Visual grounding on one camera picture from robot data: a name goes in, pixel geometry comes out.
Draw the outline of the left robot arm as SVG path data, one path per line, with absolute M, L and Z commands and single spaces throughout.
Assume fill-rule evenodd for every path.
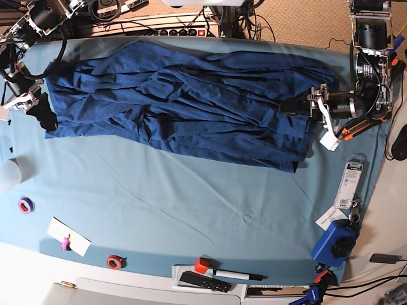
M 324 123 L 336 140 L 350 140 L 385 122 L 392 112 L 394 35 L 390 1 L 349 1 L 350 91 L 333 92 L 327 84 L 280 105 L 289 116 L 306 115 Z

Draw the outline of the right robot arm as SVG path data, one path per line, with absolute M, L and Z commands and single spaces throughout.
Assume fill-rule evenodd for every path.
M 62 27 L 65 21 L 88 6 L 90 1 L 33 1 L 27 12 L 8 30 L 1 34 L 1 77 L 4 92 L 11 96 L 1 97 L 1 120 L 8 120 L 9 112 L 21 110 L 37 119 L 40 126 L 54 132 L 57 116 L 52 111 L 48 94 L 41 91 L 46 77 L 57 70 L 67 46 L 67 36 Z M 41 74 L 31 74 L 22 59 L 38 41 L 59 31 L 62 46 L 57 58 Z

